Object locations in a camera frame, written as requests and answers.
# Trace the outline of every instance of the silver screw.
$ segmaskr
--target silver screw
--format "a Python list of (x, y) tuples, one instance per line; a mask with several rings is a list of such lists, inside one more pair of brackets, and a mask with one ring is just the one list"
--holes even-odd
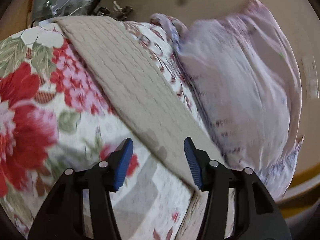
[(73, 169), (66, 169), (64, 171), (64, 174), (66, 174), (66, 175), (71, 175), (72, 173), (73, 173)]
[(209, 162), (209, 165), (210, 165), (211, 167), (218, 167), (219, 163), (218, 163), (217, 161), (213, 160), (213, 161), (210, 161), (210, 162)]
[(246, 174), (251, 175), (251, 174), (253, 173), (253, 170), (252, 170), (251, 168), (245, 168), (245, 169), (244, 169), (244, 172), (245, 172)]
[(105, 168), (107, 166), (108, 166), (108, 163), (106, 161), (99, 162), (99, 167), (100, 168)]

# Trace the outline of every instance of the floral bedsheet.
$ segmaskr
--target floral bedsheet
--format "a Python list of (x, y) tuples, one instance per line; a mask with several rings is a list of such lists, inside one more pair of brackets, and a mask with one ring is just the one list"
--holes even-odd
[[(204, 128), (165, 31), (148, 23), (120, 24), (150, 52)], [(57, 24), (0, 41), (0, 98), (0, 204), (25, 237), (66, 168), (87, 169), (131, 137), (134, 154), (124, 186), (110, 196), (120, 234), (132, 240), (174, 239), (192, 191), (118, 118)], [(93, 238), (88, 201), (84, 192), (85, 233)]]

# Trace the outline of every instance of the black object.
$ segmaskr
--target black object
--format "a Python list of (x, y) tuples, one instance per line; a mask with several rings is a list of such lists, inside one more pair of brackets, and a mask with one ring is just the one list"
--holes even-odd
[(227, 169), (196, 149), (190, 137), (184, 149), (195, 184), (209, 191), (197, 240), (224, 238), (229, 188), (235, 188), (236, 208), (234, 232), (228, 240), (291, 240), (279, 208), (252, 169)]
[[(116, 192), (124, 182), (133, 142), (127, 138), (118, 148), (89, 170), (64, 171), (41, 206), (28, 240), (89, 240), (83, 225), (85, 188), (90, 194), (94, 239), (121, 240), (109, 192)], [(197, 240), (223, 240), (230, 187), (236, 190), (236, 214), (234, 233), (228, 240), (291, 240), (278, 207), (252, 169), (227, 169), (210, 160), (205, 151), (196, 149), (190, 137), (186, 138), (184, 149), (195, 184), (202, 191), (209, 191)], [(0, 219), (0, 236), (24, 239), (7, 217), (6, 223)]]

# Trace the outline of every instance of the beige quilted fabric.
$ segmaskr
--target beige quilted fabric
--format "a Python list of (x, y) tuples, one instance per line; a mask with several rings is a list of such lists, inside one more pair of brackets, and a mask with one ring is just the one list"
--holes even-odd
[(224, 163), (219, 150), (178, 100), (142, 46), (114, 19), (70, 16), (58, 18), (57, 22), (119, 117), (152, 154), (196, 190), (177, 235), (177, 239), (196, 239), (207, 194), (199, 193), (193, 182), (183, 142), (190, 136), (211, 159)]

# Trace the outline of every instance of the wooden surface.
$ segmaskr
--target wooden surface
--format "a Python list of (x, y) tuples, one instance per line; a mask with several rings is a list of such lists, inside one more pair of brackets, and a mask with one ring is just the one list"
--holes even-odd
[(27, 17), (31, 5), (32, 0), (12, 0), (0, 19), (0, 41), (28, 27)]

